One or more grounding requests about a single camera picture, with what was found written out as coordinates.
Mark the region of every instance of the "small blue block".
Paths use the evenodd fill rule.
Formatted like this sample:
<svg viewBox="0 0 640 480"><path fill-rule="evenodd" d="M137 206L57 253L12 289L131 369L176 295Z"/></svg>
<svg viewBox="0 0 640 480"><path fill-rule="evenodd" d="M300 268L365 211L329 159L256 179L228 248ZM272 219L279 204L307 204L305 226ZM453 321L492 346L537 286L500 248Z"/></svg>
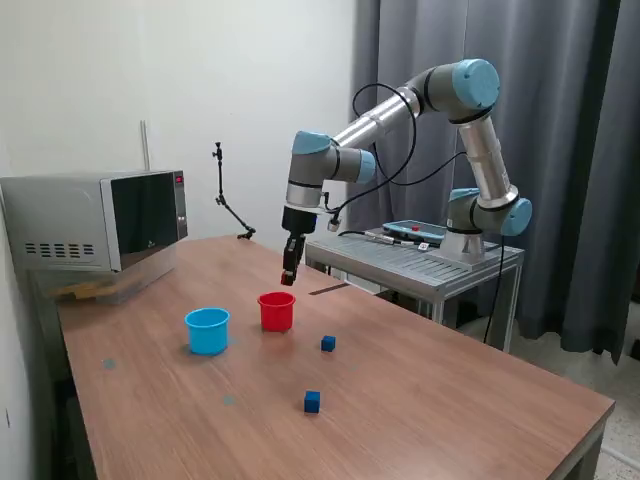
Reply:
<svg viewBox="0 0 640 480"><path fill-rule="evenodd" d="M320 392L307 390L304 394L304 411L305 413L320 412Z"/></svg>
<svg viewBox="0 0 640 480"><path fill-rule="evenodd" d="M334 348L336 348L336 337L325 335L320 342L320 349L323 352L333 352Z"/></svg>

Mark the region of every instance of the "microwave oven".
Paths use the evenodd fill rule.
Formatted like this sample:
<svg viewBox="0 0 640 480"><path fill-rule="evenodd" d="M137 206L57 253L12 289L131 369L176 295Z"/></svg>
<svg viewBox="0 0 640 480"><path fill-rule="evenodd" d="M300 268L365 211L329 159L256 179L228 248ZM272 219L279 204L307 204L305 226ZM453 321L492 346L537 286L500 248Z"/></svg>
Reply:
<svg viewBox="0 0 640 480"><path fill-rule="evenodd" d="M0 179L16 267L120 272L187 236L180 170Z"/></svg>

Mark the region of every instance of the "wooden table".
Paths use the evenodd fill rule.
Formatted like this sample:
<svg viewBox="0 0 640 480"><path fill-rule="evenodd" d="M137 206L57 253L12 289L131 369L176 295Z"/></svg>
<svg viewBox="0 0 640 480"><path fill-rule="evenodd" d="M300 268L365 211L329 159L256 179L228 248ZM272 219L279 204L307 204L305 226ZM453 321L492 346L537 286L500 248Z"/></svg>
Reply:
<svg viewBox="0 0 640 480"><path fill-rule="evenodd" d="M613 401L304 266L294 328L263 333L280 255L234 237L177 255L123 305L59 308L100 480L593 478ZM184 315L212 305L231 345L194 356Z"/></svg>

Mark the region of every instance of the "floor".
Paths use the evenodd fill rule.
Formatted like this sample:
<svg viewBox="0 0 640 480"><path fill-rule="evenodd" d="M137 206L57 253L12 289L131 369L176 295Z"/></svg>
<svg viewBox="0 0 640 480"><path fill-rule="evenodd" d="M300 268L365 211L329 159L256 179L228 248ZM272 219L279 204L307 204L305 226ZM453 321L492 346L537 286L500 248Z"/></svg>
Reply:
<svg viewBox="0 0 640 480"><path fill-rule="evenodd" d="M484 325L474 322L465 333L479 337ZM629 307L627 338L629 347L633 338L640 338L640 305L635 303ZM625 355L616 366L606 352L602 356L565 352L555 334L534 341L515 334L511 353L615 399L616 408L607 422L603 444L640 461L640 361ZM640 480L640 472L601 453L596 479Z"/></svg>

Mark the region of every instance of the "cable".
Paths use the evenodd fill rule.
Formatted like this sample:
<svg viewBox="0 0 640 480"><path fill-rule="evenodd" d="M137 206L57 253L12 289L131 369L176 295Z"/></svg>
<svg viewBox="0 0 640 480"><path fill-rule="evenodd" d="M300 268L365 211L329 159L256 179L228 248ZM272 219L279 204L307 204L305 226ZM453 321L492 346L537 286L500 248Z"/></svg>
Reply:
<svg viewBox="0 0 640 480"><path fill-rule="evenodd" d="M338 234L339 237L341 237L342 235L348 235L348 234L354 234L354 235L364 235L364 232L360 231L360 230L344 230L342 232L340 232Z"/></svg>
<svg viewBox="0 0 640 480"><path fill-rule="evenodd" d="M357 98L358 98L358 95L359 95L360 93L362 93L362 91L363 91L363 89L362 89L362 88L361 88L360 90L358 90L358 91L355 93L355 95L353 96L353 99L351 100L351 109L353 110L353 113L354 113L358 118L360 117L360 115L361 115L361 114L360 114L360 112L358 112L358 109L356 108L356 100L357 100ZM394 93L396 93L397 95L400 95L400 97L401 97L401 98L404 98L404 97L402 97L402 96L401 96L401 94L400 94L398 91L394 90ZM414 128L414 130L413 130L413 134L414 134L414 136L416 135L416 130L415 130L415 128ZM444 162L442 165L440 165L438 168L436 168L433 172L431 172L431 173L430 173L430 174L428 174L427 176L425 176L425 177L421 178L420 180L415 180L415 181L413 181L413 182L408 182L408 183L400 183L400 182L394 182L394 181L393 181L393 178L394 178L394 177L392 177L392 179L390 179L390 178L389 178L389 176L387 175L387 172L385 172L385 171L384 171L384 168L382 167L382 163L380 162L380 156L378 155L378 148L376 147L376 142L373 142L372 149L373 149L373 156L374 156L374 158L376 159L376 165L378 165L378 169L380 170L380 173L382 174L382 176L383 176L384 178L386 178L387 180L389 180L389 183L392 183L393 185L397 185L397 186L399 186L399 187L410 187L410 186L412 186L412 185L417 185L417 184L422 183L422 182L424 182L424 181L426 181L426 180L429 180L429 179L430 179L431 177L433 177L436 173L438 173L438 172L439 172L440 170L442 170L444 167L446 167L447 165L449 165L449 163L451 163L453 160L455 160L459 155L462 155L462 154L465 154L465 155L466 155L466 154L467 154L467 152L465 152L465 151L458 152L458 153L456 153L453 157L451 157L449 160L447 160L447 161L446 161L446 162ZM405 164L404 166L400 167L400 171L402 171L402 169L403 169L405 166L406 166L406 164Z"/></svg>
<svg viewBox="0 0 640 480"><path fill-rule="evenodd" d="M425 177L422 177L420 180L414 180L413 182L408 182L408 183L394 183L394 185L399 185L401 187L410 187L412 185L417 185L418 183L422 183L425 180L429 180L431 177L433 177L436 173L438 173L440 170L442 170L444 167L446 167L447 165L449 165L451 162L453 162L456 158L458 158L460 155L466 155L467 152L458 152L456 153L453 157L451 157L449 160L447 160L446 162L444 162L442 165L440 165L438 168L436 168L433 172L429 173L428 175L426 175Z"/></svg>
<svg viewBox="0 0 640 480"><path fill-rule="evenodd" d="M379 83L379 82L369 83L369 84L365 85L364 87L360 88L360 90L358 90L355 93L355 95L353 96L354 99L357 98L358 95L360 95L360 93L362 93L364 90L366 90L367 88L371 88L371 87L381 87L381 88L385 88L385 89L393 92L395 95L397 95L400 98L400 100L402 100L402 102L404 103L405 107L407 107L407 110L409 111L409 117L411 118L411 125L413 127L413 138L411 139L411 148L409 149L409 153L407 154L407 158L402 163L400 168L398 170L396 170L396 172L393 175L391 175L390 177L388 177L386 180L384 180L382 183L379 183L375 187L369 188L368 190L365 190L364 192L360 192L357 195L354 195L353 197L348 198L347 200L342 202L342 205L340 205L339 207L334 208L331 213L333 213L333 218L335 220L337 220L337 218L340 215L340 212L342 211L342 209L344 207L346 207L348 204L350 204L354 200L357 200L360 197L363 197L363 196L365 196L365 195L367 195L367 194L369 194L371 192L375 192L376 190L384 187L389 182L391 182L391 180L393 180L398 175L400 175L400 172L402 172L402 170L409 164L409 161L411 160L411 157L413 157L413 152L416 149L416 139L417 139L418 127L416 125L416 117L413 115L413 109L411 108L411 105L409 104L407 99L404 98L402 96L402 94L400 92L398 92L395 88L390 87L389 85L386 85L384 83Z"/></svg>
<svg viewBox="0 0 640 480"><path fill-rule="evenodd" d="M484 340L482 341L482 343L487 343L487 336L489 335L491 320L493 320L493 312L496 309L496 302L498 301L498 292L500 291L500 280L502 279L503 265L504 265L504 236L500 236L500 268L498 269L498 280L496 281L496 291L493 294L493 302L491 303L491 313L489 314L489 321L487 322L487 328L484 331Z"/></svg>

